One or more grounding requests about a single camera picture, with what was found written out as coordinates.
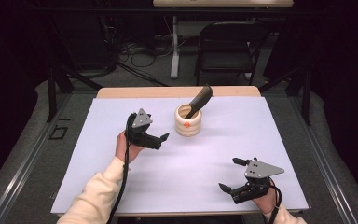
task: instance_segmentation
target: white paper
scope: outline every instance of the white paper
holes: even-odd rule
[[[183,137],[174,129],[174,111],[192,98],[94,99],[52,213],[65,213],[87,181],[113,159],[116,137],[130,113],[151,114],[148,134],[169,133],[160,150],[145,149],[130,164],[118,215],[257,211],[253,202],[235,204],[218,186],[243,186],[246,167],[233,158],[284,169],[272,176],[287,209],[308,209],[282,139],[263,97],[213,97],[203,107],[200,132]]]

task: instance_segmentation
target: human hand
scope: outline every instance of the human hand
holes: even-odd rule
[[[138,156],[139,152],[142,151],[144,147],[136,146],[130,143],[129,147],[129,162],[135,160]],[[124,161],[126,158],[126,150],[127,150],[127,138],[124,132],[120,133],[117,136],[116,140],[116,157],[119,158],[121,161]]]
[[[252,201],[257,205],[260,211],[264,214],[271,213],[274,210],[277,203],[276,190],[269,188],[266,195],[252,199]]]

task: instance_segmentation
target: gray carpet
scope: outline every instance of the gray carpet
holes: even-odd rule
[[[273,41],[271,41],[270,46],[267,45],[262,51],[262,57],[264,58],[260,60],[260,67],[256,73],[256,86],[264,84],[265,78],[261,74],[268,60],[272,44]],[[137,55],[135,57],[137,57],[133,61],[135,64],[138,62],[136,60],[140,60],[139,62],[150,60],[148,56]],[[156,79],[167,85],[193,86],[195,85],[195,77],[193,76],[194,61],[194,47],[186,46],[181,50],[179,78],[170,78],[170,56],[158,57],[152,66],[142,68],[142,70],[153,74]],[[131,65],[131,61],[126,61],[125,64]],[[135,77],[123,71],[120,67],[112,74],[94,78],[94,80],[106,87],[153,86],[150,82]],[[202,81],[207,81],[211,85],[246,84],[242,77],[226,78],[225,83],[222,83],[218,76],[208,78],[208,80],[203,77]],[[0,210],[0,212],[3,211],[3,215],[0,214],[2,216],[0,218],[1,223],[55,223],[57,221],[58,218],[49,213],[53,204],[52,198],[54,198],[54,193],[60,187],[75,147],[76,139],[80,134],[81,127],[90,108],[91,100],[96,95],[96,91],[83,83],[77,80],[73,80],[73,83],[76,87],[74,94],[69,96],[67,103],[62,106],[62,112],[57,117],[56,122],[52,123],[54,127],[67,128],[65,137],[63,139],[54,139],[60,136],[60,132],[62,132],[60,130],[55,134],[49,132],[48,138],[42,141],[43,145],[40,146],[40,154],[35,160],[32,171],[24,178],[26,181],[21,185],[22,189],[19,194],[16,194],[13,198],[13,204],[10,204],[7,209]],[[326,180],[320,171],[321,167],[315,160],[313,153],[315,144],[310,139],[308,128],[304,127],[303,120],[298,116],[297,98],[287,98],[282,93],[285,85],[285,83],[282,83],[263,95],[268,100],[301,188],[311,206],[309,210],[304,211],[302,214],[294,215],[302,216],[308,223],[347,223],[339,213],[337,209],[339,206],[334,200],[332,189],[326,185]],[[0,172],[0,200],[5,195],[5,190],[13,176],[21,167],[22,161],[34,149],[34,143],[37,142],[39,134],[43,132],[46,125],[48,117],[46,83],[43,83],[38,88],[38,93],[39,102],[35,112]],[[315,94],[311,96],[310,120],[312,123],[311,129],[315,134],[317,143],[321,146],[325,157],[328,159],[334,176],[337,178],[339,186],[342,187],[342,192],[348,200],[348,204],[358,223],[358,186],[331,143],[323,112],[323,101]],[[259,214],[245,216],[245,222],[263,223]]]

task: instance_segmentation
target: chair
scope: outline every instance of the chair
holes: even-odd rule
[[[260,47],[267,37],[267,26],[257,21],[220,21],[205,26],[200,33],[196,62],[197,85],[201,72],[237,73],[237,76],[251,73],[249,85],[252,85]]]

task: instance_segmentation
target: dark background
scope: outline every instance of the dark background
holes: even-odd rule
[[[49,2],[58,4],[61,1]],[[121,2],[123,5],[120,5],[120,1],[116,1],[115,7],[131,7],[132,3],[127,1],[125,4]],[[152,1],[144,1],[142,7],[151,7],[151,3]],[[312,90],[323,98],[324,112],[334,145],[358,182],[358,1],[295,1],[295,7],[330,8],[332,17],[320,20],[288,20],[271,54],[265,75],[274,78],[294,67],[304,65],[305,59],[310,59],[307,62],[311,64],[305,65],[312,71]],[[154,44],[150,36],[165,32],[159,30],[151,18],[112,19],[123,27],[123,33],[131,34],[148,46]],[[68,22],[57,26],[68,25]],[[71,38],[57,38],[54,30],[48,26],[42,29],[46,32],[45,36],[54,43],[52,53],[57,55],[60,62],[68,63],[76,69],[107,69],[112,66],[107,63],[112,57],[112,46],[101,42],[103,29],[99,27],[97,18],[86,23],[91,25],[86,28],[95,32],[93,36],[83,36],[85,41],[96,42],[100,49],[98,52],[88,50],[89,54],[99,54],[100,60],[93,62],[88,60],[88,54],[82,53],[83,49],[73,47],[79,51],[75,55],[68,52],[63,42],[72,42]],[[146,29],[145,35],[140,35],[135,32],[134,23],[138,24],[138,28],[150,29]],[[34,88],[47,79],[49,63],[45,53],[43,46],[39,46],[35,41],[33,30],[23,14],[10,2],[1,0],[0,168],[33,112],[37,100]]]

